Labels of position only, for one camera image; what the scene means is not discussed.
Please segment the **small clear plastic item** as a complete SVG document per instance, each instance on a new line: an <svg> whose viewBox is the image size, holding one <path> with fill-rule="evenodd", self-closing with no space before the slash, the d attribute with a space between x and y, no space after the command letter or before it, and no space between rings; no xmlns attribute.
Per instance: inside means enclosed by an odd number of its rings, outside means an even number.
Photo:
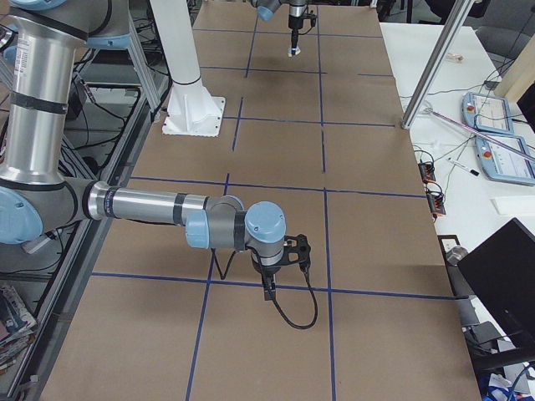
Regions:
<svg viewBox="0 0 535 401"><path fill-rule="evenodd" d="M446 61L448 61L448 62L462 63L463 60L464 60L464 57L461 54L452 53L452 52L448 52L446 54Z"/></svg>

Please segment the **aluminium side frame rail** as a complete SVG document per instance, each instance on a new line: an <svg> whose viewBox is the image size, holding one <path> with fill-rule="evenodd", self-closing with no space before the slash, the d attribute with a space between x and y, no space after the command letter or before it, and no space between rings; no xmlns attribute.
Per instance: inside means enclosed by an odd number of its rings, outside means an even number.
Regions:
<svg viewBox="0 0 535 401"><path fill-rule="evenodd" d="M135 84L89 87L96 102L86 103L67 123L59 166L74 178L125 185L152 123L148 101ZM110 226L110 221L71 223L32 255L21 246L2 246L14 267L1 278L37 320L33 342L1 376L3 400L36 400L43 392Z"/></svg>

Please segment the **small blue white bell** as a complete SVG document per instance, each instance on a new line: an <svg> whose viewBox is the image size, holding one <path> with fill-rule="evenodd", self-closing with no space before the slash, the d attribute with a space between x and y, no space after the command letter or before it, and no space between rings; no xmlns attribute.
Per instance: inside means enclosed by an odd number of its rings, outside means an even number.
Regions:
<svg viewBox="0 0 535 401"><path fill-rule="evenodd" d="M292 57L295 57L295 56L298 56L299 54L301 53L301 49L299 46L295 47L295 48L289 48L288 49L288 56L290 58Z"/></svg>

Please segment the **black laptop computer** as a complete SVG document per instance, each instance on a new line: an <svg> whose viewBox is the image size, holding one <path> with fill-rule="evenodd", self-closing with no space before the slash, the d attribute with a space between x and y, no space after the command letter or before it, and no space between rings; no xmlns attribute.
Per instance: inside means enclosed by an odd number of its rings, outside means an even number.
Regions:
<svg viewBox="0 0 535 401"><path fill-rule="evenodd" d="M518 347L534 344L534 235L513 218L458 263L468 285Z"/></svg>

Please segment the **grey hexagonal metal weight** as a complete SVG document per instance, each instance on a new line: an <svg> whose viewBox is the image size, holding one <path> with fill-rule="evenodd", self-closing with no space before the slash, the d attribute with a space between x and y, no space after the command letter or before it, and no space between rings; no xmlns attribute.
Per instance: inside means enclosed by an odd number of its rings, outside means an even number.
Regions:
<svg viewBox="0 0 535 401"><path fill-rule="evenodd" d="M445 258L448 266L457 266L458 263L469 254L463 246L453 246L446 251Z"/></svg>

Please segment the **aluminium frame post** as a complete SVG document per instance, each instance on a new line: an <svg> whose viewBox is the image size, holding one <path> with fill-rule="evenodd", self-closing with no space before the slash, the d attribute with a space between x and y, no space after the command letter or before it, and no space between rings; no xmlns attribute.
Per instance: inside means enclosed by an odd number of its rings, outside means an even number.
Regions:
<svg viewBox="0 0 535 401"><path fill-rule="evenodd" d="M403 129L410 129L413 125L415 118L431 89L431 85L438 74L440 66L445 59L446 53L450 49L456 35L463 26L463 23L466 21L473 3L474 1L470 0L455 1L451 13L441 30L441 34L437 39L436 45L431 52L430 58L403 115L401 120L401 127Z"/></svg>

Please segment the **black marker pen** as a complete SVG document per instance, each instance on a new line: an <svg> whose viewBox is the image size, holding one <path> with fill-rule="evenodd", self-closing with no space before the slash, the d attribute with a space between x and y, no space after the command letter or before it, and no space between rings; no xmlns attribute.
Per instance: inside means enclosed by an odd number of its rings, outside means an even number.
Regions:
<svg viewBox="0 0 535 401"><path fill-rule="evenodd" d="M469 174L471 175L474 175L474 176L479 176L480 172L477 171L477 170L474 170L466 165L463 165L461 162L459 162L458 160L454 160L452 158L448 158L447 160L448 162L450 162L451 164L453 164L454 166L468 172Z"/></svg>

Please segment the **lower blue teach pendant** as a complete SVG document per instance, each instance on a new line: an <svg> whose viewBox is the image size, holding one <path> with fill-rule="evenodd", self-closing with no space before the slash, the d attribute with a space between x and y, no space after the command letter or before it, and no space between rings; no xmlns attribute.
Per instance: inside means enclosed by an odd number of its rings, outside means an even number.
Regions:
<svg viewBox="0 0 535 401"><path fill-rule="evenodd" d="M533 162L481 137L475 143L481 169L490 180L534 185Z"/></svg>

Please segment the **metal reacher grabber stick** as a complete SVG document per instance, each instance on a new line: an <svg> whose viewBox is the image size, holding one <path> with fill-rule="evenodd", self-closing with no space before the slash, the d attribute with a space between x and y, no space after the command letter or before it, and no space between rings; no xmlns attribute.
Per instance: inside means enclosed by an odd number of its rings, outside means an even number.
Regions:
<svg viewBox="0 0 535 401"><path fill-rule="evenodd" d="M486 141L489 142L489 143L493 143L493 144L495 144L495 145L497 145L497 146L500 146L500 147L502 147L503 149L505 149L505 150L507 150L507 151L509 151L509 152L511 152L511 153L513 153L513 154L515 154L515 155L518 155L518 156L522 157L523 159L527 160L527 161L530 162L530 163L534 163L534 162L535 162L535 158L532 157L531 155L528 155L528 154L526 154L526 153L523 153L523 152L521 152L520 150L516 150L516 149L512 148L511 146L506 145L505 143L503 143L503 142L501 142L501 141L499 141L499 140L493 139L493 138L492 138L491 136L489 136L489 135L483 134L482 132L480 132L480 131L478 131L478 130L476 130L476 129L473 129L473 128L469 127L468 125L465 125L465 124L463 124L463 123L457 122L457 121L455 121L455 120L453 120L453 119L451 119L451 118L449 118L449 117L446 117L446 116L443 115L443 114L440 114L440 113L438 113L438 112L435 112L435 111L433 110L433 108L424 108L420 113L421 113L421 114L433 115L433 116L435 116L436 118L438 118L438 119L442 119L443 121L445 121L445 122L447 122L447 123L449 123L449 124L453 124L453 125L455 125L455 126L458 127L458 128L462 128L462 129L464 129L464 130L470 132L471 134L473 134L473 135L475 135L475 136L477 136L477 137L479 137L479 138L482 138L482 139L486 140Z"/></svg>

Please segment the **magazines pile lower left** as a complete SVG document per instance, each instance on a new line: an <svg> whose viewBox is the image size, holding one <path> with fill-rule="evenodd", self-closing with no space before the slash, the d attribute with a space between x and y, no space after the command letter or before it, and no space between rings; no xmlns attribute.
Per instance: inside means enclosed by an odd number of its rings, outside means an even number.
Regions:
<svg viewBox="0 0 535 401"><path fill-rule="evenodd" d="M16 357L34 340L37 320L15 287L1 282L1 374L16 363Z"/></svg>

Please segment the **blue teach pendant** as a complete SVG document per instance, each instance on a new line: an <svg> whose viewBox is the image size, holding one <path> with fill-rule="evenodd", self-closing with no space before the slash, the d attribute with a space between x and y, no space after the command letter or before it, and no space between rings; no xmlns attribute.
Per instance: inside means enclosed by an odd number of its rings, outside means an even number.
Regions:
<svg viewBox="0 0 535 401"><path fill-rule="evenodd" d="M534 185L533 162L481 137L475 143L481 169L490 180Z"/></svg>
<svg viewBox="0 0 535 401"><path fill-rule="evenodd" d="M504 98L468 92L462 98L461 113L466 124L478 131L514 134L511 110Z"/></svg>

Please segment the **white pedestal column with base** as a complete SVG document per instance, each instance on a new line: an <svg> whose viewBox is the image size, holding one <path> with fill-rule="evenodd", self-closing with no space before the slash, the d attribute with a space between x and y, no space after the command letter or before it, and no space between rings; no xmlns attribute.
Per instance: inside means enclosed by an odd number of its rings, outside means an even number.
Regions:
<svg viewBox="0 0 535 401"><path fill-rule="evenodd" d="M226 100L202 82L187 2L156 1L152 9L172 82L162 132L217 137Z"/></svg>

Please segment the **upper blue teach pendant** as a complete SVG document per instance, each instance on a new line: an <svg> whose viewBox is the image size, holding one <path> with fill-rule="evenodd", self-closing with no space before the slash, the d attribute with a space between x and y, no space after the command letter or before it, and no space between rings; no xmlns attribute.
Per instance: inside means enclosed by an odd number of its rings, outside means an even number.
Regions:
<svg viewBox="0 0 535 401"><path fill-rule="evenodd" d="M468 92L462 98L461 113L466 124L478 131L514 134L511 110L504 98Z"/></svg>

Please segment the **white foam block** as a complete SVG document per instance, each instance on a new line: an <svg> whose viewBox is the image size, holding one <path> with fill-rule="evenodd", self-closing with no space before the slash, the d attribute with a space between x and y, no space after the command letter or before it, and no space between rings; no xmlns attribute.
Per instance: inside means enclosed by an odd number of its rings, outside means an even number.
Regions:
<svg viewBox="0 0 535 401"><path fill-rule="evenodd" d="M501 216L533 216L535 199L533 195L500 196L491 198L498 215Z"/></svg>

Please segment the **orange electronics board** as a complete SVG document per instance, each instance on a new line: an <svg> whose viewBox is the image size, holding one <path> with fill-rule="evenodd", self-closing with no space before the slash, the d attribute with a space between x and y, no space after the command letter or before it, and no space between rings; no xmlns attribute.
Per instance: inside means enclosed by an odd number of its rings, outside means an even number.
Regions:
<svg viewBox="0 0 535 401"><path fill-rule="evenodd" d="M426 193L426 199L430 207L431 214L436 218L446 215L444 194L441 191L428 190Z"/></svg>
<svg viewBox="0 0 535 401"><path fill-rule="evenodd" d="M424 184L436 183L435 165L432 161L420 162L418 168Z"/></svg>

